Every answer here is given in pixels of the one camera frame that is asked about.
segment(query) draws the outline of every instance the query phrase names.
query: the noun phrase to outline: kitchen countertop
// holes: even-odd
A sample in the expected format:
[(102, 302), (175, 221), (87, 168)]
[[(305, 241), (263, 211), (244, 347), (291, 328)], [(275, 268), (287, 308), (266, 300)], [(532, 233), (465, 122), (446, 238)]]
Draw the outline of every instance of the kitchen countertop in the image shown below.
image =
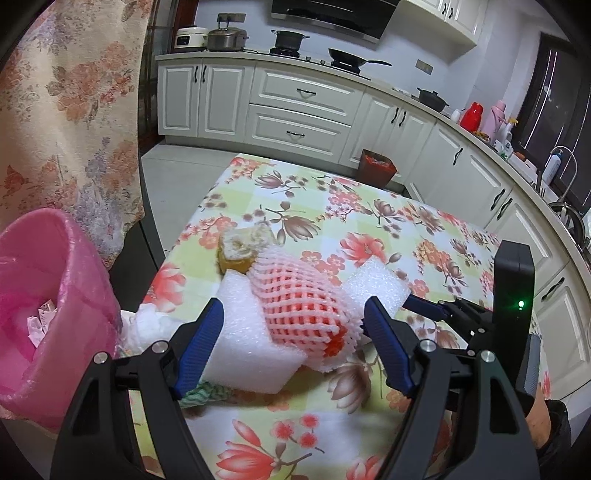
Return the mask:
[(235, 60), (250, 60), (250, 61), (267, 61), (269, 63), (279, 63), (283, 65), (291, 65), (294, 67), (301, 67), (309, 70), (315, 70), (320, 73), (334, 75), (344, 80), (356, 82), (360, 85), (374, 88), (381, 92), (387, 93), (394, 98), (409, 103), (415, 108), (429, 113), (435, 117), (440, 123), (446, 124), (452, 130), (455, 130), (457, 134), (464, 137), (466, 141), (469, 141), (474, 147), (478, 148), (484, 155), (487, 155), (496, 165), (505, 172), (513, 182), (523, 191), (523, 193), (529, 197), (533, 204), (538, 207), (542, 215), (546, 218), (547, 222), (556, 232), (556, 235), (562, 240), (565, 249), (570, 255), (574, 266), (579, 271), (581, 280), (583, 281), (587, 292), (591, 292), (591, 272), (583, 259), (577, 245), (570, 236), (568, 230), (560, 222), (554, 212), (548, 207), (545, 201), (535, 192), (535, 190), (521, 177), (521, 175), (515, 171), (506, 161), (504, 161), (499, 155), (496, 154), (492, 149), (486, 146), (482, 141), (477, 139), (474, 135), (464, 130), (460, 125), (455, 124), (446, 116), (437, 113), (435, 110), (423, 105), (415, 99), (404, 95), (394, 88), (381, 80), (367, 79), (358, 75), (331, 68), (329, 66), (319, 65), (305, 60), (292, 59), (289, 57), (281, 57), (276, 55), (264, 55), (259, 53), (250, 52), (215, 52), (215, 51), (202, 51), (202, 52), (186, 52), (186, 53), (171, 53), (166, 55), (157, 55), (156, 61), (164, 60), (182, 60), (182, 59), (235, 59)]

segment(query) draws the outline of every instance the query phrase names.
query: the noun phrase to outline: blue gripper pad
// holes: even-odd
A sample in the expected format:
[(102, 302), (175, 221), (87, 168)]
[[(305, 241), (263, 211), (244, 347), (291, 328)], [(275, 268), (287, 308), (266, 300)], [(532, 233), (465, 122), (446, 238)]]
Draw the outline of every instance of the blue gripper pad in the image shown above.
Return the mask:
[(201, 319), (197, 332), (178, 361), (178, 378), (174, 384), (174, 391), (179, 398), (183, 398), (199, 383), (222, 327), (222, 302), (212, 299), (211, 308), (205, 318)]
[[(416, 387), (410, 374), (410, 360), (407, 351), (392, 330), (389, 320), (391, 320), (390, 316), (377, 297), (371, 297), (365, 302), (363, 322), (386, 370), (388, 385), (404, 395), (410, 396)], [(402, 323), (401, 326), (409, 328), (410, 333), (416, 339), (416, 335), (409, 325)]]

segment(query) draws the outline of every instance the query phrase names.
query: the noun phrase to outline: bottle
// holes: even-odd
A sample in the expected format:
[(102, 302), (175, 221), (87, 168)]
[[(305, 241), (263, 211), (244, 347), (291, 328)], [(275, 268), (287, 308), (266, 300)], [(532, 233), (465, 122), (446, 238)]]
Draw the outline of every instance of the bottle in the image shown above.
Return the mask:
[(460, 127), (471, 133), (476, 132), (478, 127), (480, 127), (483, 111), (484, 107), (481, 104), (474, 102), (464, 114), (464, 118), (462, 118), (462, 121), (460, 122)]
[(488, 136), (488, 142), (491, 145), (495, 144), (496, 135), (501, 128), (501, 125), (505, 123), (505, 108), (506, 104), (502, 100), (499, 100), (488, 112), (484, 124), (480, 131)]
[(561, 162), (562, 150), (558, 150), (548, 159), (548, 163), (542, 174), (542, 180), (546, 185), (550, 185), (552, 180), (554, 180), (554, 176), (556, 175), (556, 172), (558, 172)]

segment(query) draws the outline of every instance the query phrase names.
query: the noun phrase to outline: rice cooker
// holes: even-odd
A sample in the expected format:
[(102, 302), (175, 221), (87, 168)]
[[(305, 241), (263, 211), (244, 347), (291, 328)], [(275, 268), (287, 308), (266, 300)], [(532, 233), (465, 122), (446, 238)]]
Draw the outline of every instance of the rice cooker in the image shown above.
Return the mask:
[(207, 46), (208, 28), (183, 27), (177, 31), (177, 38), (174, 41), (173, 52), (180, 53), (184, 51), (203, 51)]

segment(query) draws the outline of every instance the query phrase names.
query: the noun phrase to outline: floral curtain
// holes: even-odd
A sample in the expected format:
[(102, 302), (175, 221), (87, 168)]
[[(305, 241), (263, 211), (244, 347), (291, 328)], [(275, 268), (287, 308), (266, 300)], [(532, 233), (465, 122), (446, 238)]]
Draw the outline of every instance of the floral curtain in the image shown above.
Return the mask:
[(137, 85), (152, 0), (56, 0), (0, 73), (0, 231), (71, 213), (110, 267), (143, 217)]

